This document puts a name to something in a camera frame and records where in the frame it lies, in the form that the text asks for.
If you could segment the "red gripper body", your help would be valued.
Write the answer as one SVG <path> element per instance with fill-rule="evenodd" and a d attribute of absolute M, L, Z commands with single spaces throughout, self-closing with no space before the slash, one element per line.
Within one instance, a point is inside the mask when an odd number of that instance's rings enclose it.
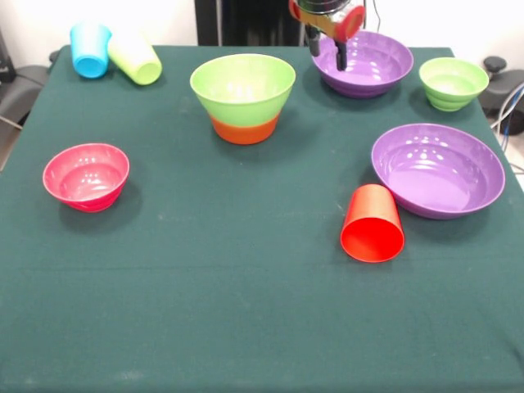
<path fill-rule="evenodd" d="M 291 16 L 305 27 L 315 26 L 321 34 L 341 42 L 352 38 L 365 18 L 365 7 L 346 0 L 289 0 Z"/>

